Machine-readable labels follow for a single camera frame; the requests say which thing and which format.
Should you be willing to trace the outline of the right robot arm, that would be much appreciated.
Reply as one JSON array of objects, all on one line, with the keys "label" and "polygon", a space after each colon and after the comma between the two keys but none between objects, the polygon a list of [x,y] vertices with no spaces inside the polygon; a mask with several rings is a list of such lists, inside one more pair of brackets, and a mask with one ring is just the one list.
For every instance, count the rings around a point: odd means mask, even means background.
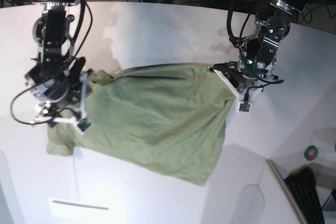
[{"label": "right robot arm", "polygon": [[80,74],[86,63],[74,52],[85,13],[85,0],[33,0],[44,11],[35,22],[36,65],[25,75],[32,94],[53,109],[79,100]]}]

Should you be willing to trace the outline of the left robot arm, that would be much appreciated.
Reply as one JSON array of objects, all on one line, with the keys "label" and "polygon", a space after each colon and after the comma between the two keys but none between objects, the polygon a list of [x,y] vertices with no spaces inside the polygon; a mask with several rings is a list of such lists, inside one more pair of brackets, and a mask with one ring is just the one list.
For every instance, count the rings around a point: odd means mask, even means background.
[{"label": "left robot arm", "polygon": [[[249,36],[235,36],[232,31],[237,2],[232,0],[229,5],[226,28],[229,41],[238,49],[238,60],[215,64],[213,69],[223,73],[240,93],[282,83],[273,74],[279,44],[290,32],[294,12],[302,12],[307,0],[270,0],[267,7],[257,11],[255,31]],[[252,7],[256,7],[257,2],[254,0]]]}]

